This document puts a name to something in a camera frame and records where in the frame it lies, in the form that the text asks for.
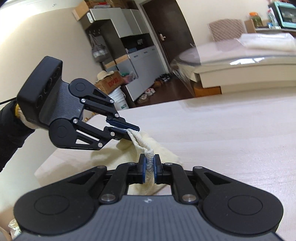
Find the left black sleeve forearm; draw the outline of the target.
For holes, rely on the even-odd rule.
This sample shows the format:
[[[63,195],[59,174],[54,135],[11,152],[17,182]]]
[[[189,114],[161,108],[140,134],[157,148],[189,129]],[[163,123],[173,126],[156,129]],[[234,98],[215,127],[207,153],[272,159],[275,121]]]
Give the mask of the left black sleeve forearm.
[[[35,132],[15,116],[16,104],[14,100],[1,109],[1,171],[28,136]]]

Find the left gloved hand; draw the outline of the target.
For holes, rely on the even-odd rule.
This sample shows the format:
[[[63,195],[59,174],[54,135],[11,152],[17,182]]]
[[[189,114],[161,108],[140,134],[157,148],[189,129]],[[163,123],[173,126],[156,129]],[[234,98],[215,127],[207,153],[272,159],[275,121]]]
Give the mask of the left gloved hand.
[[[44,128],[44,127],[40,127],[38,125],[35,125],[34,123],[31,123],[29,121],[27,121],[26,117],[24,116],[19,104],[17,103],[15,106],[15,116],[28,128],[32,129],[32,130],[45,130],[48,131],[48,129]]]

